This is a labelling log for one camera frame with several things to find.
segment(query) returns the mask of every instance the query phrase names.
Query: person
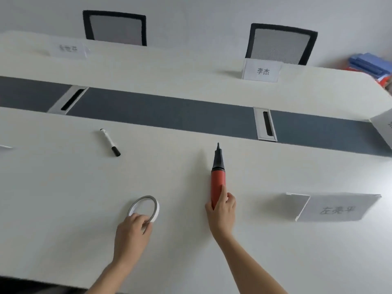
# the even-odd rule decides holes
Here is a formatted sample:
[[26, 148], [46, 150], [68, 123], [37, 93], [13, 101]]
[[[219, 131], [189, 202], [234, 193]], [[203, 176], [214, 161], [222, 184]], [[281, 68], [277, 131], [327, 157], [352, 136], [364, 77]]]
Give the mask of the person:
[[[222, 186], [215, 209], [211, 201], [205, 205], [205, 209], [210, 231], [227, 260], [240, 294], [287, 294], [233, 237], [236, 198], [227, 193], [225, 186]], [[142, 226], [148, 218], [145, 215], [132, 214], [118, 225], [113, 261], [104, 269], [87, 294], [115, 294], [119, 290], [149, 242], [152, 223], [148, 223], [142, 232]]]

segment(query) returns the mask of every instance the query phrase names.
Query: white wall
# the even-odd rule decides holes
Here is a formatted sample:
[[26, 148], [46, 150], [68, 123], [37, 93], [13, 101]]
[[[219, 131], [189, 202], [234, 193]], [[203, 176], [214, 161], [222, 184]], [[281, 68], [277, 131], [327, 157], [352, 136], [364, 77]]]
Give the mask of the white wall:
[[392, 0], [0, 0], [0, 32], [84, 38], [82, 11], [147, 16], [147, 45], [243, 58], [252, 23], [319, 32], [309, 65], [338, 67], [358, 52], [392, 60]]

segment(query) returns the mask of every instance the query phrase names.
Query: chair backrest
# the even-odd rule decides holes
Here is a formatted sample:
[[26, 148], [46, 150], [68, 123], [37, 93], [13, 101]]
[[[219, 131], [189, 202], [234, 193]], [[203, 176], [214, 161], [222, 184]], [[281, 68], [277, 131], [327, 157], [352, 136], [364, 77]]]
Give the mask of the chair backrest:
[[311, 30], [253, 23], [245, 57], [306, 65], [316, 38]]
[[111, 11], [83, 11], [86, 38], [147, 46], [146, 16]]

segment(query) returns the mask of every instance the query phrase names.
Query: hand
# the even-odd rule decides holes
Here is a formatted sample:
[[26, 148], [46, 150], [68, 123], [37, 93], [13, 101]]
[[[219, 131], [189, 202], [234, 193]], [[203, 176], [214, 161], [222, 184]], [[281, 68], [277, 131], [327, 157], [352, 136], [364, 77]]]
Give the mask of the hand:
[[226, 186], [222, 186], [219, 200], [213, 209], [211, 201], [205, 205], [207, 211], [208, 225], [216, 242], [231, 237], [231, 231], [236, 218], [236, 198], [226, 191]]
[[139, 261], [150, 239], [153, 224], [148, 223], [145, 231], [142, 231], [142, 226], [148, 219], [145, 215], [132, 214], [117, 227], [112, 264], [122, 268], [127, 274]]

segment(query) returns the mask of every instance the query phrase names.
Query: double-sided tape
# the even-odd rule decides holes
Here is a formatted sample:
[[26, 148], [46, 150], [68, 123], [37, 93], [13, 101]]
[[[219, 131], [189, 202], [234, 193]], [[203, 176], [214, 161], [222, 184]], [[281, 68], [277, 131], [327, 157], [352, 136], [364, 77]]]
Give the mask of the double-sided tape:
[[130, 207], [129, 212], [128, 212], [128, 216], [130, 216], [131, 214], [133, 214], [133, 213], [135, 212], [136, 208], [139, 206], [139, 203], [140, 203], [141, 201], [144, 201], [144, 200], [152, 200], [152, 201], [154, 202], [154, 204], [155, 204], [155, 208], [154, 208], [153, 215], [152, 215], [152, 216], [150, 217], [150, 219], [147, 221], [147, 223], [149, 223], [149, 222], [153, 223], [153, 222], [156, 220], [156, 218], [158, 217], [158, 213], [159, 213], [159, 203], [158, 203], [158, 201], [157, 201], [153, 196], [150, 196], [150, 195], [143, 196], [143, 197], [140, 197], [139, 199], [137, 199], [137, 200], [132, 204], [132, 206]]

